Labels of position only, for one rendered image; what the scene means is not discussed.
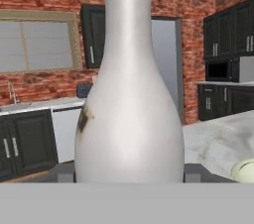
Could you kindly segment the dark blue toaster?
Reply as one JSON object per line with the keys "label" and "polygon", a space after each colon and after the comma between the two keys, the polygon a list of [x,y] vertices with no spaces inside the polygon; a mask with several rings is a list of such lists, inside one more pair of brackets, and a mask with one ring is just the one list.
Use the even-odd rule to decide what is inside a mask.
{"label": "dark blue toaster", "polygon": [[86,98],[92,85],[88,83],[80,83],[76,86],[76,97]]}

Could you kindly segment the pale yellow bowl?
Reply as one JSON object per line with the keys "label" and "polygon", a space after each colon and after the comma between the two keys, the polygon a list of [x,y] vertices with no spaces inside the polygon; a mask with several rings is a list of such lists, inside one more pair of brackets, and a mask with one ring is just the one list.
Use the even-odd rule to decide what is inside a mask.
{"label": "pale yellow bowl", "polygon": [[231,177],[241,183],[254,183],[254,159],[241,161],[231,169]]}

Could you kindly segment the dark base cabinet run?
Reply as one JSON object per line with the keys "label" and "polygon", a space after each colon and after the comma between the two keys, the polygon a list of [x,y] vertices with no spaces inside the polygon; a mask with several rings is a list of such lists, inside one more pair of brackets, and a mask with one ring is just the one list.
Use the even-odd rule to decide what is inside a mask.
{"label": "dark base cabinet run", "polygon": [[254,86],[199,83],[197,96],[200,121],[254,110]]}

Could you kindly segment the window with beige frame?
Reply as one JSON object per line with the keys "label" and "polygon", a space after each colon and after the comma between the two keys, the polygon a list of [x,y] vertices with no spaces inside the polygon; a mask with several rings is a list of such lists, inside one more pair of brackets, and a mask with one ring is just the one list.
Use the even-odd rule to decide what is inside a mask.
{"label": "window with beige frame", "polygon": [[81,69],[76,15],[0,9],[0,73]]}

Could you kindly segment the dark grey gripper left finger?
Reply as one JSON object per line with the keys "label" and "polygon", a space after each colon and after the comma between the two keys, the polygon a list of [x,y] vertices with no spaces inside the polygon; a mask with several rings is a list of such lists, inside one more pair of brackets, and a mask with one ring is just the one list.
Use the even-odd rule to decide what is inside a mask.
{"label": "dark grey gripper left finger", "polygon": [[46,174],[42,174],[32,179],[32,182],[74,182],[74,162],[57,164],[49,169]]}

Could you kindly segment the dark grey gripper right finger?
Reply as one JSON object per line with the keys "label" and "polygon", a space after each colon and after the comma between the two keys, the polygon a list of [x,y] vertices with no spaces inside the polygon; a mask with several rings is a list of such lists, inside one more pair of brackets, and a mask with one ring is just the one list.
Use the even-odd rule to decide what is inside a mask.
{"label": "dark grey gripper right finger", "polygon": [[185,164],[184,182],[219,183],[231,182],[231,179],[213,174],[201,164]]}

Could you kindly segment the white dishwasher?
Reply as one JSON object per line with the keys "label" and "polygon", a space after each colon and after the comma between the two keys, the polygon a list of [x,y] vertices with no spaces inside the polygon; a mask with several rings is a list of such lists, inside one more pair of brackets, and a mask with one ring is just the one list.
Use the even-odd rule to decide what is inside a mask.
{"label": "white dishwasher", "polygon": [[60,163],[74,160],[75,131],[80,110],[80,107],[71,107],[54,110],[52,113]]}

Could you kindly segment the white liquor bottle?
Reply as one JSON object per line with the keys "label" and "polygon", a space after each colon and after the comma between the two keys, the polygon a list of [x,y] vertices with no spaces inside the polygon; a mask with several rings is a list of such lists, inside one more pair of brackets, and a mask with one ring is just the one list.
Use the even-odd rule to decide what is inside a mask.
{"label": "white liquor bottle", "polygon": [[184,179],[182,123],[152,44],[151,0],[105,0],[105,44],[74,145],[83,183]]}

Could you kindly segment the silver tap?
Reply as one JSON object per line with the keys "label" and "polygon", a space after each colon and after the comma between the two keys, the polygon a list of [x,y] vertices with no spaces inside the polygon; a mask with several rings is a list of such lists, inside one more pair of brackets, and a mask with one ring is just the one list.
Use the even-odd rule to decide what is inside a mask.
{"label": "silver tap", "polygon": [[19,99],[17,97],[16,91],[15,91],[15,87],[14,85],[8,81],[8,89],[9,89],[9,97],[10,99],[13,101],[14,104],[18,104],[19,103]]}

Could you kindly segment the steel sink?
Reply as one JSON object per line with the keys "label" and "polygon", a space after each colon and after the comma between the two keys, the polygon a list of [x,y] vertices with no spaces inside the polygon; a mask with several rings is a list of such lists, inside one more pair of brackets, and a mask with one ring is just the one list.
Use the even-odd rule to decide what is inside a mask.
{"label": "steel sink", "polygon": [[31,103],[16,103],[11,105],[0,106],[0,112],[18,111],[22,109],[27,109],[29,106],[31,106]]}

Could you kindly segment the black microwave oven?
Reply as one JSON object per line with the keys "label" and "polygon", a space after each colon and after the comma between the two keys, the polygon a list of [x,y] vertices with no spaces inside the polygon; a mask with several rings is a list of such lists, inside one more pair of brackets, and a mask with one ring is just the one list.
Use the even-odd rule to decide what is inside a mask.
{"label": "black microwave oven", "polygon": [[205,80],[236,83],[254,81],[254,56],[207,61]]}

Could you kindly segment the grey doorway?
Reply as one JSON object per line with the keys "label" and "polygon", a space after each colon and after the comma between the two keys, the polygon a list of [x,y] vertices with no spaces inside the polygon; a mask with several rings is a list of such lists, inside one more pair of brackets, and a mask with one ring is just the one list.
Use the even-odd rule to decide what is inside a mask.
{"label": "grey doorway", "polygon": [[155,60],[172,95],[181,122],[185,121],[181,19],[152,18]]}

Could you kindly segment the dark wall cabinet run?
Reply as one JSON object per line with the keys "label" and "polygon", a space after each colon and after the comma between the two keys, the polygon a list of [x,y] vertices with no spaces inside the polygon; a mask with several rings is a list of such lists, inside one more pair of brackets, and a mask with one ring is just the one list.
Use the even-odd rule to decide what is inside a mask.
{"label": "dark wall cabinet run", "polygon": [[204,59],[254,56],[254,0],[203,19]]}

